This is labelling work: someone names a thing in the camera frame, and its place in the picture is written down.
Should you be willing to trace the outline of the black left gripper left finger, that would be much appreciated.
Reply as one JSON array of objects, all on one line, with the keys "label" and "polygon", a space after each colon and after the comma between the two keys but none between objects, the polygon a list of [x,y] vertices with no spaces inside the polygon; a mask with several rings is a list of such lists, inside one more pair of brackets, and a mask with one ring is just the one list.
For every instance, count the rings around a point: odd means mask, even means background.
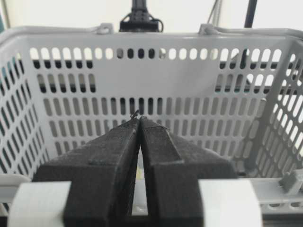
[{"label": "black left gripper left finger", "polygon": [[9,227],[108,227],[132,210],[140,122],[108,133],[41,165],[22,183]]}]

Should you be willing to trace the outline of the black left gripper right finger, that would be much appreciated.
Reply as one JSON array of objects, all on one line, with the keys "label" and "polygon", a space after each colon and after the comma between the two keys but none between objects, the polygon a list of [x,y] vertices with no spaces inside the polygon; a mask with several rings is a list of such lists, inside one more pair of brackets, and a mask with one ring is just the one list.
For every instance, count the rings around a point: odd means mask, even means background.
[{"label": "black left gripper right finger", "polygon": [[260,227],[249,180],[216,152],[140,119],[148,214],[160,227]]}]

